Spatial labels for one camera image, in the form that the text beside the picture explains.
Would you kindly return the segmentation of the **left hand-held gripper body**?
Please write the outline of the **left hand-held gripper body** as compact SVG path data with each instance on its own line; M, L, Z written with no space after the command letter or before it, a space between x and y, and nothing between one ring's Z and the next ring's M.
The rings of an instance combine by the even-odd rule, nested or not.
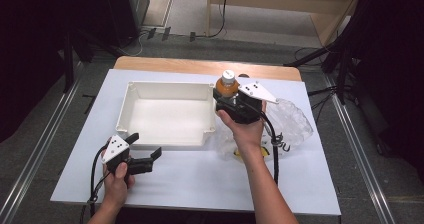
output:
M137 175L148 173L153 170L153 163L150 156L147 158L135 159L129 155L130 145L118 135L113 135L107 145L102 157L102 163L106 165L110 173L115 173L116 168L122 162L128 165L127 175Z

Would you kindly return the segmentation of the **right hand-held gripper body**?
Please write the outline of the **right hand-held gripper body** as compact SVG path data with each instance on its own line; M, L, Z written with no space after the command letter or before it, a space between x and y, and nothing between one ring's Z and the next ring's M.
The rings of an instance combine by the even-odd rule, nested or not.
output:
M239 93L242 97L243 103L235 106L233 104L234 96ZM229 116L240 124L250 124L258 121L261 118L262 102L270 102L278 104L279 99L270 93L259 82L239 85L238 92L232 97L223 97L223 104L216 105L216 110L224 110Z

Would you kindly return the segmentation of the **orange juice bottle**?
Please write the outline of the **orange juice bottle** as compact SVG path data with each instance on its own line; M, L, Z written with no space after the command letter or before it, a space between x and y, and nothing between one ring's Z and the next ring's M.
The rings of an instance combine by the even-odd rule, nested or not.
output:
M232 70L224 70L216 81L215 88L223 97L232 97L238 92L239 83Z

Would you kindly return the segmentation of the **white plastic bin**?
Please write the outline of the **white plastic bin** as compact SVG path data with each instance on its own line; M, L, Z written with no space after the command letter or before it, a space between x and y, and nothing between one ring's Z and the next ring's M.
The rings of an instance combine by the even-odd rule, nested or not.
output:
M134 133L136 147L201 148L215 132L213 86L208 83L130 82L116 131Z

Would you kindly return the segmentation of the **clear plastic bag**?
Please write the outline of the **clear plastic bag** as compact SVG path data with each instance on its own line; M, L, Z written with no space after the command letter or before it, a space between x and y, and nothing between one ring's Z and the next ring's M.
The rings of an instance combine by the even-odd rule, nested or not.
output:
M313 134L313 128L307 117L291 101L281 99L278 104L268 103L265 114L273 125L277 137L282 138L278 146L279 159L295 150ZM241 160L232 131L220 119L217 119L216 135L217 153L226 160Z

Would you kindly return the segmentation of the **person's right hand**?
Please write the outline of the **person's right hand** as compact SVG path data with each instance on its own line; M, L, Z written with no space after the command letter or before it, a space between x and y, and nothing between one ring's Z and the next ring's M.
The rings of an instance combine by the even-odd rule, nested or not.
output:
M216 112L222 122L232 131L239 152L261 154L261 138L264 130L264 120L259 119L250 124L236 123L224 110Z

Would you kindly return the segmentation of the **person's left hand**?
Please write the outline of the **person's left hand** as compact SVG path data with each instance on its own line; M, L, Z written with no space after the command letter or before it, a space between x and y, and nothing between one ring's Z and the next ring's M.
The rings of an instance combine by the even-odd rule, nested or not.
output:
M102 208L107 210L118 210L126 202L128 190L135 184L135 178L127 175L128 165L122 162L118 165L114 174L105 179L105 194Z

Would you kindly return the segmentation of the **wooden table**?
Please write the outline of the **wooden table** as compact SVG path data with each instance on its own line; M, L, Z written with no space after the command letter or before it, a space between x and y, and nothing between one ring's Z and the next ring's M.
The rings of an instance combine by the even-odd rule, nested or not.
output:
M251 78L301 81L298 69L284 66L267 66L230 61L205 61L153 57L119 57L114 65L120 70L139 70L220 75L224 70L233 70L236 74L247 74Z

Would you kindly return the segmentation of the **white table sheet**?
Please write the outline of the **white table sheet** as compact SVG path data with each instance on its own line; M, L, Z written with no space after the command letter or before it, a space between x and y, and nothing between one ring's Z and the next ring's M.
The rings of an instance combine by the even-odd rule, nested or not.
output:
M90 196L95 154L115 133L130 81L213 83L215 75L111 69L51 196L55 202L84 204ZM207 210L253 209L243 163L212 150L212 136L202 151L163 151L153 171L136 177L126 204L133 207ZM285 153L279 161L279 188L297 214L339 215L339 203L318 133Z

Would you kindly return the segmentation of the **black tripod stand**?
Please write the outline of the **black tripod stand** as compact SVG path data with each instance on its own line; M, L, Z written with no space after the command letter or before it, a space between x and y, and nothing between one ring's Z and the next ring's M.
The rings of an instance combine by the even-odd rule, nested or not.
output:
M348 44L348 39L344 35L340 35L332 43L299 60L285 64L285 67L298 68L313 59L323 56L324 54L326 54L326 58L321 64L321 70L324 73L330 74L336 69L336 67L339 67L336 78L336 96L340 103L344 105L345 80L348 74L348 67L352 64L353 57L352 50Z

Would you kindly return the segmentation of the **black cabinet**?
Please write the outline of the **black cabinet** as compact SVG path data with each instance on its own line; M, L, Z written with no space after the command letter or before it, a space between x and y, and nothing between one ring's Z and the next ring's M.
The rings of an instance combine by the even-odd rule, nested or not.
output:
M106 0L111 42L123 47L135 39L143 25L150 0Z

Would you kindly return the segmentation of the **black curtain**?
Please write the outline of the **black curtain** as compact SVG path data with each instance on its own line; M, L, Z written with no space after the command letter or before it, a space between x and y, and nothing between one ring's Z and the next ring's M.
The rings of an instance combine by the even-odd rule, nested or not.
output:
M424 183L424 0L359 0L344 34L383 152Z

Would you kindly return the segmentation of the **metal floor rail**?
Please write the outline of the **metal floor rail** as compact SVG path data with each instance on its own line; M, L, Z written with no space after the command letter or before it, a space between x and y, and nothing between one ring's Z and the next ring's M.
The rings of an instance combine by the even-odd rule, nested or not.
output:
M40 138L38 139L31 155L26 161L24 168L9 195L0 209L0 224L10 224L25 197L32 180L38 171L44 156L46 155L50 144L65 116L74 96L79 87L80 80L84 74L86 65L79 62L73 72L75 79L66 93L61 96L53 114L51 115L46 127L44 128Z
M337 95L332 97L332 102L341 121L341 125L346 134L380 224L396 224L389 203L363 149L360 138L358 137L346 107L341 103Z

